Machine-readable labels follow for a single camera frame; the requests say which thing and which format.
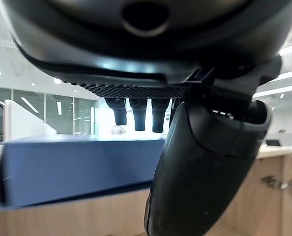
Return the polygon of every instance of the cabinet handle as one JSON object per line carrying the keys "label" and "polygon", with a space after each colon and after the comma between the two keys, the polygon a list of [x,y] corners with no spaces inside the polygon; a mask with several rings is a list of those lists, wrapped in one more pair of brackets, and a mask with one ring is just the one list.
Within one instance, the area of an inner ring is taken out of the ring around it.
{"label": "cabinet handle", "polygon": [[288,182],[282,182],[274,175],[268,175],[261,178],[261,182],[264,183],[268,188],[277,188],[277,189],[288,189],[292,194],[292,179]]}

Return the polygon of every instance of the white partition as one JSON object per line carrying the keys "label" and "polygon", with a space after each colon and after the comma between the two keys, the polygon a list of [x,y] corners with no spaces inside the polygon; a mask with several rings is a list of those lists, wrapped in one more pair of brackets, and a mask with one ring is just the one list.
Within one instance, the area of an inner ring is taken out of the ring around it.
{"label": "white partition", "polygon": [[4,141],[40,134],[56,134],[56,130],[25,108],[11,100],[5,100]]}
{"label": "white partition", "polygon": [[43,134],[57,134],[57,131],[55,129],[53,129],[51,126],[49,126],[48,124],[43,123]]}

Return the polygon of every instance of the blue binder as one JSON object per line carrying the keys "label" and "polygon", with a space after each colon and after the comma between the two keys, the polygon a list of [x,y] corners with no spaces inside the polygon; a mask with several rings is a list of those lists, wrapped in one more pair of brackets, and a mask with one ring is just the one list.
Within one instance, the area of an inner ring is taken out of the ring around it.
{"label": "blue binder", "polygon": [[4,144],[0,208],[16,209],[150,188],[164,136],[36,136]]}

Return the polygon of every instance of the wooden cabinet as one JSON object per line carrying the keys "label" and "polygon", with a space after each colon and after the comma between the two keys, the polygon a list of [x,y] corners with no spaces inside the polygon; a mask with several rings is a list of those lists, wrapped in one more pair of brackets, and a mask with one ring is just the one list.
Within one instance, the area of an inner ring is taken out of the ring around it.
{"label": "wooden cabinet", "polygon": [[[292,236],[292,191],[261,179],[292,179],[292,155],[257,159],[222,217],[205,236]],[[145,236],[148,190],[0,212],[0,236]]]}

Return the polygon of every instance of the black cylindrical object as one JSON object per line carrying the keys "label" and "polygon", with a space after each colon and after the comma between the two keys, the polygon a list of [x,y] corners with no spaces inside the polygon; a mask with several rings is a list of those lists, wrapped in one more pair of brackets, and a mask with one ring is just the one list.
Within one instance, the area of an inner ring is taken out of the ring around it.
{"label": "black cylindrical object", "polygon": [[126,125],[126,100],[123,98],[105,98],[107,105],[114,111],[116,125]]}
{"label": "black cylindrical object", "polygon": [[169,106],[170,99],[152,99],[152,131],[162,133],[166,109]]}
{"label": "black cylindrical object", "polygon": [[147,109],[147,99],[130,99],[130,105],[133,110],[135,130],[145,130],[145,119]]}
{"label": "black cylindrical object", "polygon": [[179,106],[146,206],[148,235],[202,236],[217,221],[269,128],[266,106],[256,106],[255,123],[216,114],[200,104]]}

